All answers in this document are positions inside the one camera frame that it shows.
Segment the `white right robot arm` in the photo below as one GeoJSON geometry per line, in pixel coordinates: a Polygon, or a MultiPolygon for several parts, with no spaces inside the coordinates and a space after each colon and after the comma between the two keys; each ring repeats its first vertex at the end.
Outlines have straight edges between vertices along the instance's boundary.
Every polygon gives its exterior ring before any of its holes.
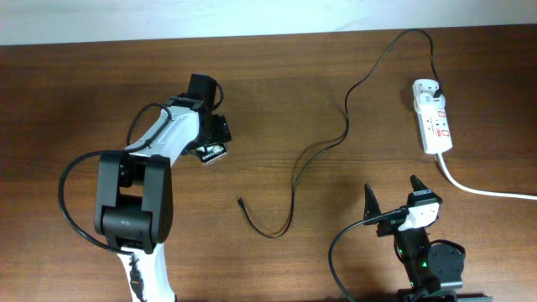
{"type": "Polygon", "coordinates": [[[456,301],[462,288],[466,258],[463,246],[448,240],[431,241],[427,228],[439,219],[443,200],[415,175],[405,205],[381,212],[373,190],[364,185],[363,218],[377,227],[378,237],[394,238],[394,250],[404,265],[410,288],[398,291],[402,301],[456,301]]]}

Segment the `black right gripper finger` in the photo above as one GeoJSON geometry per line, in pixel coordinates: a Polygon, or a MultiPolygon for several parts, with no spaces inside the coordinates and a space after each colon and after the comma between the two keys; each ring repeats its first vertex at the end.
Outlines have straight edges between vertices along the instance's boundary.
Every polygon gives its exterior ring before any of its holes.
{"type": "Polygon", "coordinates": [[[365,204],[363,220],[365,221],[365,225],[372,225],[375,223],[375,219],[382,215],[382,212],[378,200],[369,184],[364,185],[364,195],[365,204]]]}
{"type": "Polygon", "coordinates": [[[415,174],[410,176],[413,191],[409,194],[410,205],[428,205],[430,203],[442,204],[442,199],[427,187],[415,174]]]}

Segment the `black Galaxy smartphone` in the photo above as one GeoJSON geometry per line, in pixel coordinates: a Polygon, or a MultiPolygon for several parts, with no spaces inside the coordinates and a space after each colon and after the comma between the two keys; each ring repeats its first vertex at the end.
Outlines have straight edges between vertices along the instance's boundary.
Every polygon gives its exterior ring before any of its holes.
{"type": "Polygon", "coordinates": [[[227,147],[224,143],[214,143],[196,148],[195,151],[196,156],[203,164],[209,164],[226,155],[227,147]]]}

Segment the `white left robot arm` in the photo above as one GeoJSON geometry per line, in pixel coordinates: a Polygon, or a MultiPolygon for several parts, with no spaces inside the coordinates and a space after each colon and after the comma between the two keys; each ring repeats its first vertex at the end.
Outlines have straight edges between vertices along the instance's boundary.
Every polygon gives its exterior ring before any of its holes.
{"type": "Polygon", "coordinates": [[[134,301],[175,301],[164,242],[174,215],[171,168],[182,155],[203,164],[225,155],[231,134],[221,85],[194,74],[187,92],[160,105],[160,116],[124,153],[102,155],[97,177],[94,227],[119,249],[134,301]]]}

